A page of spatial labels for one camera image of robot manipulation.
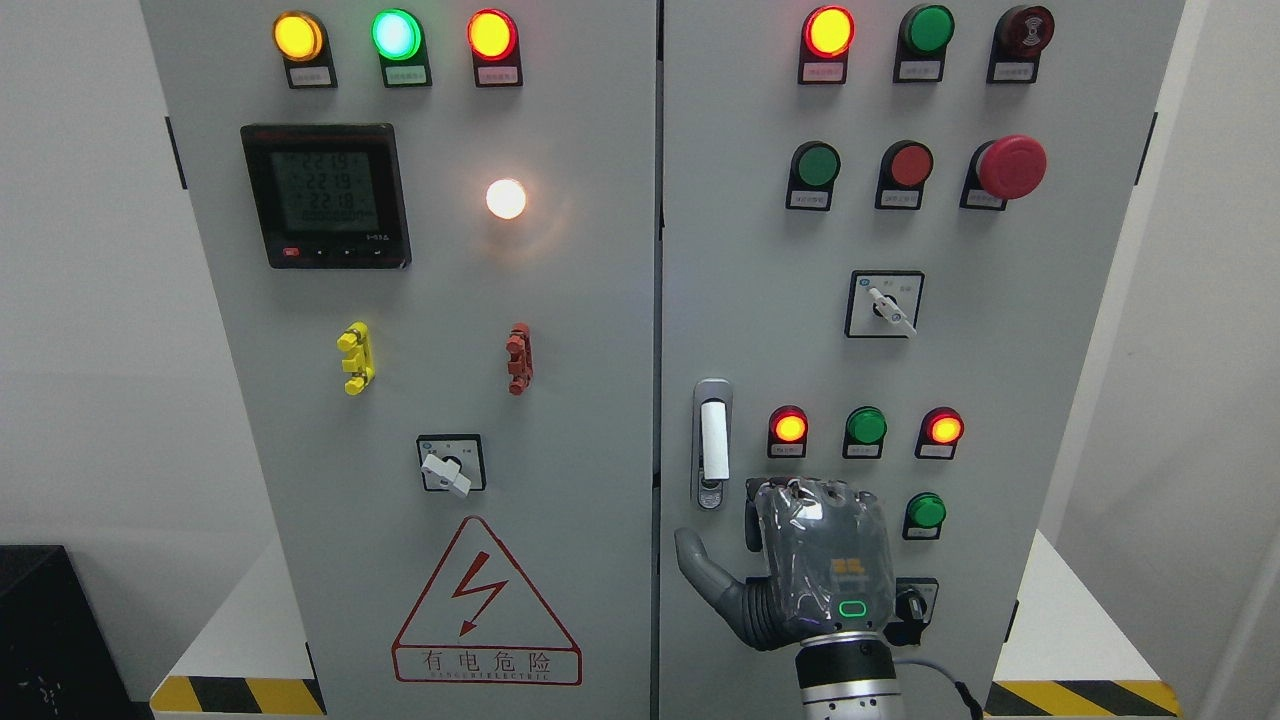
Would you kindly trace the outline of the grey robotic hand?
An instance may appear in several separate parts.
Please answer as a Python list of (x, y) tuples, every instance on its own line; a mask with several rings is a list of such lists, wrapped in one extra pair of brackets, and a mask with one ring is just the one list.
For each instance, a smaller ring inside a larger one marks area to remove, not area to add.
[(692, 529), (675, 533), (680, 571), (754, 650), (840, 632), (879, 632), (893, 616), (896, 578), (879, 500), (841, 480), (751, 478), (745, 543), (771, 574), (740, 582)]

